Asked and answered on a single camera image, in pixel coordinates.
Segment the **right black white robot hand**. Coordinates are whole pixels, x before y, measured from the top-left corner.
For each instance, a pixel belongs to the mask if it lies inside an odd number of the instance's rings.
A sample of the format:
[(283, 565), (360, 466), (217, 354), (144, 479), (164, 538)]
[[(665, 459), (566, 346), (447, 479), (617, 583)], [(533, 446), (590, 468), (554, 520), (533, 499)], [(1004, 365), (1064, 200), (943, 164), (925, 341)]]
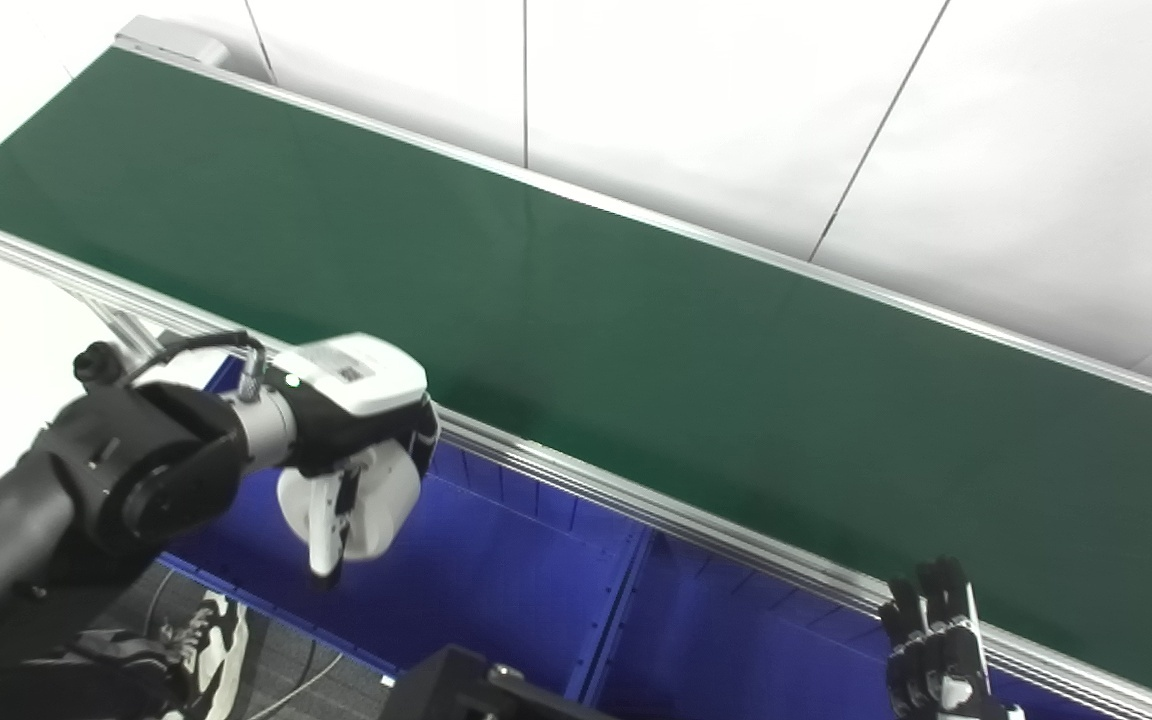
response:
[(992, 692), (973, 584), (957, 559), (920, 562), (888, 579), (879, 606), (890, 642), (884, 684), (896, 719), (1024, 719)]

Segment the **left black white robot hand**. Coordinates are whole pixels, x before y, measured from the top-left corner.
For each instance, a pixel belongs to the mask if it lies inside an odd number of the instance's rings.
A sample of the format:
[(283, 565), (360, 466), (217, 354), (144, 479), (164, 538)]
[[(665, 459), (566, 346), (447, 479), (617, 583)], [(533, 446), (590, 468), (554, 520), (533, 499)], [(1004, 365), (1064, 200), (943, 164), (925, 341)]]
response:
[(333, 588), (348, 562), (381, 558), (419, 501), (442, 434), (429, 378), (401, 348), (353, 333), (279, 354), (265, 386), (294, 420), (280, 509), (317, 588)]

